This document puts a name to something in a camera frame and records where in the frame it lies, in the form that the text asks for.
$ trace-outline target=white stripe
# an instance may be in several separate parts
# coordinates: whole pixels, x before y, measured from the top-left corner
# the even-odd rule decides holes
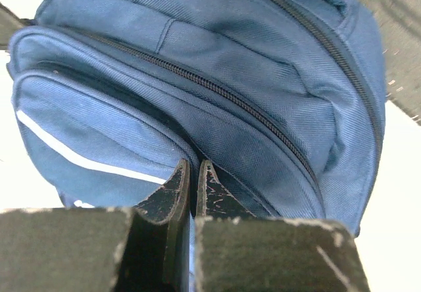
[[[74,205],[76,205],[78,208],[95,208],[93,205],[90,205],[89,203],[81,202],[81,200],[76,200],[73,202]]]
[[[67,159],[69,162],[72,162],[75,165],[80,167],[90,169],[90,170],[97,170],[99,172],[108,172],[110,174],[116,174],[120,176],[125,176],[129,178],[134,178],[138,180],[144,180],[146,182],[155,182],[159,184],[163,184],[166,180],[150,176],[147,174],[142,174],[140,172],[135,172],[133,170],[120,168],[116,166],[111,166],[107,164],[102,164],[100,162],[95,162],[94,160],[87,159],[82,155],[74,152],[65,144],[61,143],[58,139],[53,137],[51,134],[44,131],[35,121],[33,121],[25,112],[19,110],[16,112],[16,116],[23,123],[27,126],[36,136],[38,136],[45,144],[50,146],[54,151],[58,152],[61,156]]]

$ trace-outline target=zipper teeth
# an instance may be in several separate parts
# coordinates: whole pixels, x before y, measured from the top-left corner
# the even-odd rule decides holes
[[[352,85],[354,86],[355,90],[357,91],[359,97],[361,98],[365,109],[367,110],[368,117],[370,119],[370,123],[372,125],[372,129],[374,132],[374,141],[376,142],[376,173],[378,171],[379,163],[380,163],[380,155],[382,153],[382,133],[380,127],[377,124],[376,112],[374,107],[370,101],[369,96],[367,96],[366,90],[363,87],[359,77],[355,74],[352,68],[349,66],[345,57],[341,54],[340,50],[334,45],[329,38],[326,37],[325,33],[317,28],[310,20],[306,18],[306,16],[298,11],[288,0],[270,0],[271,2],[275,3],[285,12],[287,12],[291,17],[296,19],[298,23],[304,26],[322,45],[323,47],[329,52],[338,66],[342,69],[346,77],[351,81]]]
[[[300,163],[304,166],[305,170],[310,174],[311,179],[317,184],[317,177],[314,174],[312,168],[310,167],[310,164],[308,163],[307,159],[300,153],[300,151],[294,146],[294,144],[280,131],[276,125],[271,122],[269,119],[267,119],[265,116],[263,116],[259,111],[254,109],[253,107],[249,106],[247,103],[245,103],[243,100],[235,96],[234,94],[230,93],[229,91],[223,89],[219,85],[216,85],[212,83],[210,80],[207,80],[200,75],[197,75],[195,73],[192,73],[184,68],[181,68],[175,64],[172,64],[170,62],[167,62],[165,60],[162,60],[158,57],[154,57],[153,55],[150,55],[145,52],[138,51],[136,49],[133,49],[131,47],[127,47],[125,45],[121,45],[117,42],[111,41],[104,37],[99,37],[97,35],[93,34],[87,34],[83,33],[85,36],[91,37],[97,41],[106,43],[112,47],[115,47],[116,49],[119,49],[125,53],[129,53],[135,57],[139,57],[147,62],[150,62],[152,64],[155,64],[159,67],[165,68],[166,70],[169,70],[181,77],[184,77],[188,80],[191,80],[192,82],[195,82],[198,85],[201,85],[220,96],[226,98],[227,100],[233,102],[249,114],[251,114],[253,117],[255,117],[259,122],[264,124],[273,134],[275,134],[281,141],[284,143],[287,148],[297,157],[300,161]]]

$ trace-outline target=black zipper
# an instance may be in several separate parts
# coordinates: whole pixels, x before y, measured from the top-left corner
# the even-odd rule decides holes
[[[351,65],[348,63],[346,57],[343,55],[341,50],[335,45],[335,43],[328,37],[328,35],[323,32],[314,22],[312,22],[305,14],[303,14],[298,8],[294,7],[294,5],[289,0],[270,0],[281,9],[283,9],[286,13],[288,13],[292,18],[294,18],[298,23],[300,23],[303,27],[305,27],[319,42],[323,47],[327,50],[330,56],[334,59],[337,65],[342,69],[345,73],[346,77],[350,80],[352,85],[354,86],[355,90],[357,91],[359,97],[361,98],[365,109],[367,110],[368,117],[370,119],[370,123],[373,129],[374,141],[376,143],[376,171],[374,175],[374,180],[372,182],[372,187],[374,185],[374,181],[376,180],[376,176],[378,173],[378,168],[380,164],[380,155],[382,153],[382,145],[383,145],[383,135],[382,135],[382,127],[380,126],[380,122],[378,121],[378,116],[376,114],[376,110],[374,108],[374,99],[372,98],[372,94],[367,92],[364,84],[366,81],[363,80],[356,72],[352,69]]]
[[[80,32],[80,33],[83,34],[84,36],[90,37],[104,44],[110,45],[111,47],[115,47],[116,49],[119,49],[125,53],[138,57],[144,61],[150,62],[166,70],[169,70],[170,72],[173,72],[187,80],[190,80],[200,86],[203,86],[217,93],[218,95],[222,96],[223,98],[233,102],[238,107],[242,108],[244,111],[246,111],[251,116],[256,118],[260,123],[265,125],[274,135],[276,135],[277,138],[281,140],[282,143],[286,145],[286,147],[294,154],[294,156],[297,157],[299,162],[304,166],[305,170],[308,172],[309,176],[313,180],[315,184],[314,187],[316,188],[316,194],[318,195],[317,177],[316,177],[316,174],[313,172],[306,157],[300,152],[300,150],[298,150],[298,148],[296,148],[296,146],[294,146],[294,143],[279,129],[279,127],[277,127],[277,125],[275,125],[275,123],[273,123],[273,121],[271,121],[269,118],[267,118],[265,115],[263,115],[261,112],[259,112],[257,109],[255,109],[251,105],[248,105],[244,100],[234,95],[231,91],[228,91],[227,89],[220,87],[219,85],[213,83],[212,81],[196,73],[190,72],[186,70],[185,68],[182,68],[174,63],[168,62],[164,59],[161,59],[149,53],[142,52],[138,49],[134,49],[132,47],[123,45],[121,43],[115,42],[111,39],[107,39],[102,36],[97,36],[95,34],[91,34],[87,32]]]

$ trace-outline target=black strap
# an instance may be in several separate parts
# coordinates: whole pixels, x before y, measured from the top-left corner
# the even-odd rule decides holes
[[[0,3],[0,50],[7,50],[12,35],[28,25],[28,20],[19,19],[6,6]]]

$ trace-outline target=blue fabric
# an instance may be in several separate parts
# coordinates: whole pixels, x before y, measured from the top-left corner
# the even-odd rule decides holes
[[[385,67],[370,12],[356,0],[288,1],[364,80],[383,135]],[[376,175],[368,112],[322,44],[270,0],[45,0],[35,21],[9,47],[14,107],[75,153],[162,180],[180,158],[193,177],[208,158],[258,216],[329,218],[358,232]],[[81,30],[235,94],[282,130],[317,183],[238,105]],[[20,129],[39,171],[83,202],[133,205],[158,186],[80,167]]]

